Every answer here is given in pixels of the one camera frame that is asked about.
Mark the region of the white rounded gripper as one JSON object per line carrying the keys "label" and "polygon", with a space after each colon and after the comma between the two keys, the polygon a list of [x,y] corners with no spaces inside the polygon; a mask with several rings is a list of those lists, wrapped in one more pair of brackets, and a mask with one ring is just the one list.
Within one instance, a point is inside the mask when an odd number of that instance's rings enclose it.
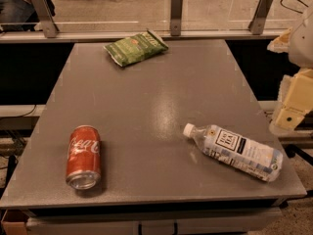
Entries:
{"label": "white rounded gripper", "polygon": [[302,67],[294,76],[283,76],[273,114],[274,126],[293,131],[313,110],[313,4],[305,9],[292,29],[272,40],[267,50],[289,52],[290,62]]}

